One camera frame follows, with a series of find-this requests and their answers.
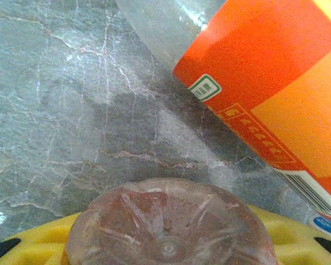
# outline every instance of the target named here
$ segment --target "gray marble surface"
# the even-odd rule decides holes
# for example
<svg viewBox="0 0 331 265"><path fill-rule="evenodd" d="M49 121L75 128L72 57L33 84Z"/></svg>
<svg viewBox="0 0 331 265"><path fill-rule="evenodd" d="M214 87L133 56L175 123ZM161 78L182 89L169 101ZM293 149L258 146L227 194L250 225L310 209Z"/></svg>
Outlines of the gray marble surface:
<svg viewBox="0 0 331 265"><path fill-rule="evenodd" d="M0 1L0 240L152 177L213 183L301 222L313 213L114 1Z"/></svg>

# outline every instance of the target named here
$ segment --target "orange label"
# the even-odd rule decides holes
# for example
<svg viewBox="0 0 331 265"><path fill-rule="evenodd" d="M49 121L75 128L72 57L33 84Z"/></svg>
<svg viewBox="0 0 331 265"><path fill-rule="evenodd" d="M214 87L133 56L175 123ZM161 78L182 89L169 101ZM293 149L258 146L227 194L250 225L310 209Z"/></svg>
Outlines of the orange label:
<svg viewBox="0 0 331 265"><path fill-rule="evenodd" d="M331 0L228 0L173 73L279 174L307 172L292 185L329 204L306 176L331 196Z"/></svg>

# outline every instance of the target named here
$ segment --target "clear plastic bottle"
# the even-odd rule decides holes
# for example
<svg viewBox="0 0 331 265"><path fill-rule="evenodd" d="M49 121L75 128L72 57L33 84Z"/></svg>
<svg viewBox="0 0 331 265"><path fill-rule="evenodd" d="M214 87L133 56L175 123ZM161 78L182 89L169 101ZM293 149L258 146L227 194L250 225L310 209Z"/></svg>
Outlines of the clear plastic bottle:
<svg viewBox="0 0 331 265"><path fill-rule="evenodd" d="M150 51L173 69L224 0L117 0Z"/></svg>
<svg viewBox="0 0 331 265"><path fill-rule="evenodd" d="M276 265L260 219L223 189L186 179L126 183L73 224L71 265Z"/></svg>
<svg viewBox="0 0 331 265"><path fill-rule="evenodd" d="M331 1L116 1L152 53L331 219Z"/></svg>

